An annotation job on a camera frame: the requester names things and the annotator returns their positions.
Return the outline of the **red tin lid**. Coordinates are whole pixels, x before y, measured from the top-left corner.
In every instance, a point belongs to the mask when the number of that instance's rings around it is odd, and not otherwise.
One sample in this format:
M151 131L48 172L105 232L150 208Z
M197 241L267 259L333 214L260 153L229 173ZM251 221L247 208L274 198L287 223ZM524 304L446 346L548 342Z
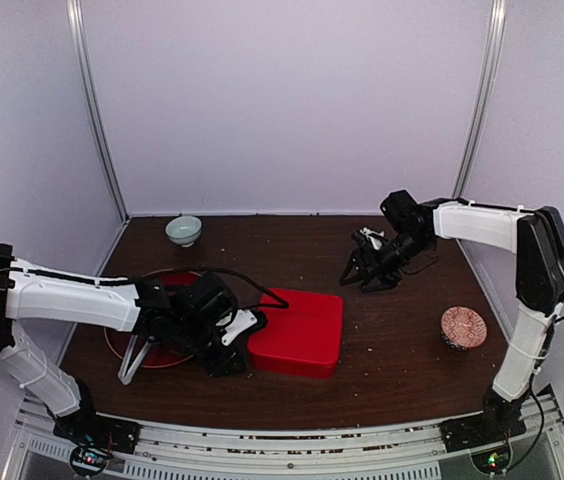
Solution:
M260 311L268 325L250 336L249 347L269 351L300 349L341 349L344 300L336 295L274 288L288 302L281 309L268 294L260 300Z

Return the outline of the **silver serving tongs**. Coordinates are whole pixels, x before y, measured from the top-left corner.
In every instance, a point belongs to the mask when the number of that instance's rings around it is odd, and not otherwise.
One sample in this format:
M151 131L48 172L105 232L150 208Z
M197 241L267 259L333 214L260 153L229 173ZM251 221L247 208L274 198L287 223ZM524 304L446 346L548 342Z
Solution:
M154 343L151 340L143 339L138 335L130 337L117 374L119 381L124 386L132 382L153 346Z

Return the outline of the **red square tin box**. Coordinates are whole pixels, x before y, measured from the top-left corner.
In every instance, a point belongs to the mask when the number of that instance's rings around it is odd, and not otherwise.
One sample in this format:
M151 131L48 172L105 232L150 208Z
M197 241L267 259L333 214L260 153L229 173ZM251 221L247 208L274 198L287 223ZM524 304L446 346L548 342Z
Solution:
M329 379L336 371L340 350L300 349L269 351L248 348L255 369L314 379Z

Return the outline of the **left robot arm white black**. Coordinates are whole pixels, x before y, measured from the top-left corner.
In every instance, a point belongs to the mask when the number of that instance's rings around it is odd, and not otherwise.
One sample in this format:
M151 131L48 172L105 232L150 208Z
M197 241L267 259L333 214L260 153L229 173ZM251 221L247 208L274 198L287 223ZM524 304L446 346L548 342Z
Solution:
M186 285L159 273L89 277L34 265L0 244L0 365L46 405L61 429L95 444L105 436L106 424L88 387L50 361L20 320L105 327L144 338L144 351L173 346L194 356L210 376L232 375L244 369L236 340L262 330L267 319L258 306L239 307L222 273L206 270Z

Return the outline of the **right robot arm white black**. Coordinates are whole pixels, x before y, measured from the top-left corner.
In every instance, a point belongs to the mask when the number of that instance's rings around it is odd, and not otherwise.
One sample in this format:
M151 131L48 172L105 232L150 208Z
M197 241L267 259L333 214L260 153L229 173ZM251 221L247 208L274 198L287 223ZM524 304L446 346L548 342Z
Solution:
M339 277L342 286L362 293L396 288L406 267L432 251L441 240L470 244L466 253L498 321L509 326L504 359L483 397L474 430L492 442L507 431L532 391L533 379L546 361L555 328L564 322L564 221L554 206L529 209L484 204L463 198L416 201L406 190L388 194L380 211L393 236L371 228L355 230L355 243ZM505 259L511 278L510 311L487 264L476 251L493 249Z

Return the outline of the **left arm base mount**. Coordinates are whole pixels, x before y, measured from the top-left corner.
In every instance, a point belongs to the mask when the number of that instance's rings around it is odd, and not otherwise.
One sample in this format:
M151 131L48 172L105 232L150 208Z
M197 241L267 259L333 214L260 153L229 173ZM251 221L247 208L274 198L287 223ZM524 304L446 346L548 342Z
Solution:
M133 454L140 430L137 422L97 416L92 431L56 420L53 434L74 444L68 460L73 472L79 477L91 478L102 474L118 459L118 454Z

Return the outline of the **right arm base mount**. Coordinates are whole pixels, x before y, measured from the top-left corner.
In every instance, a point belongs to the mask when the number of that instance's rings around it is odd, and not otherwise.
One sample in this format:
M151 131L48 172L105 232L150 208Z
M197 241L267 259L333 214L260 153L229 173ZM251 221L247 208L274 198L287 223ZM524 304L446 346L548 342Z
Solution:
M480 473L492 476L508 470L513 461L510 441L527 431L521 420L504 427L493 426L483 414L445 420L439 428L447 453L468 453Z

